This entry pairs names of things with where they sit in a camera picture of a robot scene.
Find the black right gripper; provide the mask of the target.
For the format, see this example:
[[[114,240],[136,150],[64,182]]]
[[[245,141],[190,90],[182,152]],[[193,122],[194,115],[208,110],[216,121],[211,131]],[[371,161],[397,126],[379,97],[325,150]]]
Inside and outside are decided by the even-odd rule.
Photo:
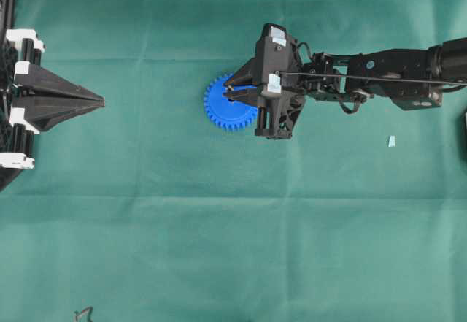
[[[258,108],[255,135],[290,139],[304,106],[298,92],[301,69],[297,40],[286,28],[267,23],[256,42],[255,57],[223,83],[227,87],[223,96]]]

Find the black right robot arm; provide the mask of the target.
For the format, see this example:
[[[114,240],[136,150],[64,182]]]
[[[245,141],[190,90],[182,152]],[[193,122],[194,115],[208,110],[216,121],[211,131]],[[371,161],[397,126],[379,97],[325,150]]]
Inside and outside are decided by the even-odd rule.
[[[444,94],[466,87],[466,40],[426,50],[392,49],[369,54],[308,53],[276,24],[267,23],[254,56],[205,90],[207,117],[225,130],[255,124],[255,134],[290,139],[307,98],[338,104],[356,113],[375,96],[402,110],[440,107]],[[7,92],[3,111],[15,132],[40,134],[105,105],[104,99],[44,69],[44,45],[32,29],[4,34]]]

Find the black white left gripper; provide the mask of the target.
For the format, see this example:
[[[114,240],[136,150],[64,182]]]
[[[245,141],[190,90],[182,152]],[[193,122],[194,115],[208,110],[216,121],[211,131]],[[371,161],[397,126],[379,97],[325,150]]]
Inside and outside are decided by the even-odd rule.
[[[12,128],[7,150],[1,153],[1,167],[5,169],[33,169],[31,156],[34,136],[78,115],[105,106],[104,98],[80,85],[69,82],[40,66],[44,44],[33,29],[6,31],[9,47],[21,54],[14,62],[12,82],[16,93],[6,100],[6,117]],[[23,90],[50,93],[77,99],[27,99]]]

